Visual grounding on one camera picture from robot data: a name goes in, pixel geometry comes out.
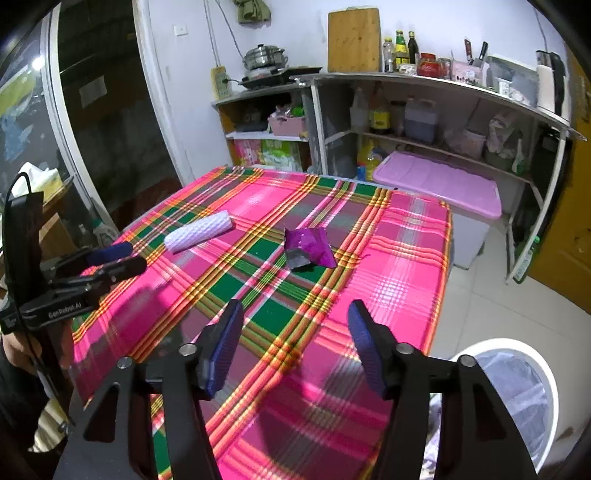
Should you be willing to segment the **person left hand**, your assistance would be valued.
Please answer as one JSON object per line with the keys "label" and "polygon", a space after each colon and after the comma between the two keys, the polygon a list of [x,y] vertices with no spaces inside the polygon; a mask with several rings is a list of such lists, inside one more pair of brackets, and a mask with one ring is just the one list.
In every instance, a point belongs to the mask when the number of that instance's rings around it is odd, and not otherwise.
{"label": "person left hand", "polygon": [[[68,320],[61,323],[60,349],[61,356],[59,365],[62,370],[68,370],[74,357],[73,337],[71,329],[72,321]],[[14,366],[26,370],[33,374],[35,368],[33,361],[35,357],[40,357],[42,347],[39,342],[32,337],[27,337],[24,333],[2,334],[2,347],[8,362]]]}

